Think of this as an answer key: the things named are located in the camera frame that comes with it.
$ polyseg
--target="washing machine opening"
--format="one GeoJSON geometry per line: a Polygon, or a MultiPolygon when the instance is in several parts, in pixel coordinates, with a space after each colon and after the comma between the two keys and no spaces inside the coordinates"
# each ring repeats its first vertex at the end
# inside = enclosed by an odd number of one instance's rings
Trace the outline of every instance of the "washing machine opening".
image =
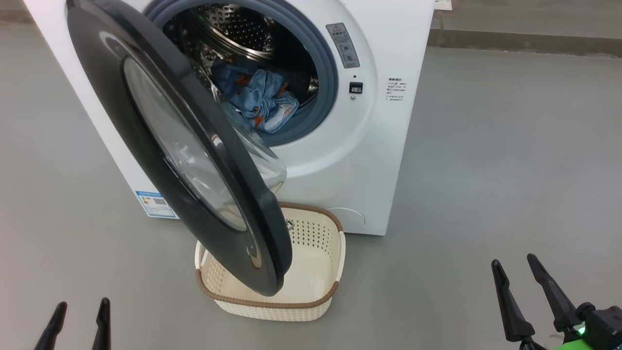
{"type": "Polygon", "coordinates": [[[215,62],[218,63],[214,71],[221,69],[225,60],[234,65],[240,62],[256,65],[283,76],[286,81],[283,88],[297,99],[299,107],[277,132],[256,130],[256,133],[267,146],[298,140],[321,124],[335,102],[337,73],[332,54],[316,28],[308,21],[296,21],[295,16],[283,11],[282,4],[270,6],[270,1],[266,1],[262,11],[243,3],[205,1],[169,13],[165,21],[162,18],[166,11],[153,13],[151,19],[188,57],[208,91],[220,101],[226,99],[217,87],[222,86],[222,81],[213,78],[215,62]]]}

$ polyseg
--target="laundry basket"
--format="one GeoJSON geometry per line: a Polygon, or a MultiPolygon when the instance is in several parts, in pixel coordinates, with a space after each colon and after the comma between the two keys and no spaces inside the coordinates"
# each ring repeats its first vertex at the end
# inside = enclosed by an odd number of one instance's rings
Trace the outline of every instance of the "laundry basket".
{"type": "Polygon", "coordinates": [[[346,252],[343,228],[329,211],[281,204],[290,229],[292,265],[283,288],[262,296],[242,284],[197,242],[195,267],[201,290],[229,313],[271,321],[313,321],[326,312],[339,286],[346,252]]]}

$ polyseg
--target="white washing machine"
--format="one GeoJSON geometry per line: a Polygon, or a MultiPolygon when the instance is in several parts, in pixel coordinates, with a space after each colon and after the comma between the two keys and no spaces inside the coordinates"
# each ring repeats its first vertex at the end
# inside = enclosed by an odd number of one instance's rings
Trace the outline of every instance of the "white washing machine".
{"type": "Polygon", "coordinates": [[[251,288],[273,295],[291,263],[278,201],[386,233],[434,0],[25,3],[147,215],[251,288]],[[300,106],[278,132],[215,87],[230,57],[287,77],[300,106]]]}

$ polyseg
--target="washing machine door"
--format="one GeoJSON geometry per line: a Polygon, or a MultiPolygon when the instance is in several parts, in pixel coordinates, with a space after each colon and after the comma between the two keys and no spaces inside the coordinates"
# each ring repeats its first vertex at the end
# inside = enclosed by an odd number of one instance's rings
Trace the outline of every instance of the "washing machine door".
{"type": "Polygon", "coordinates": [[[281,208],[188,59],[122,1],[68,0],[67,22],[86,76],[149,179],[227,270],[276,294],[292,261],[281,208]]]}

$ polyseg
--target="blue denim clothing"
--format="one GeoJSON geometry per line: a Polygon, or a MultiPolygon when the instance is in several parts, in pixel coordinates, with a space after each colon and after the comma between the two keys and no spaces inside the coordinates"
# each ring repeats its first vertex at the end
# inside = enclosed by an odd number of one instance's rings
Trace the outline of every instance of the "blue denim clothing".
{"type": "Polygon", "coordinates": [[[296,97],[284,91],[285,77],[258,69],[250,60],[217,60],[211,72],[216,86],[255,129],[275,133],[298,109],[296,97]]]}

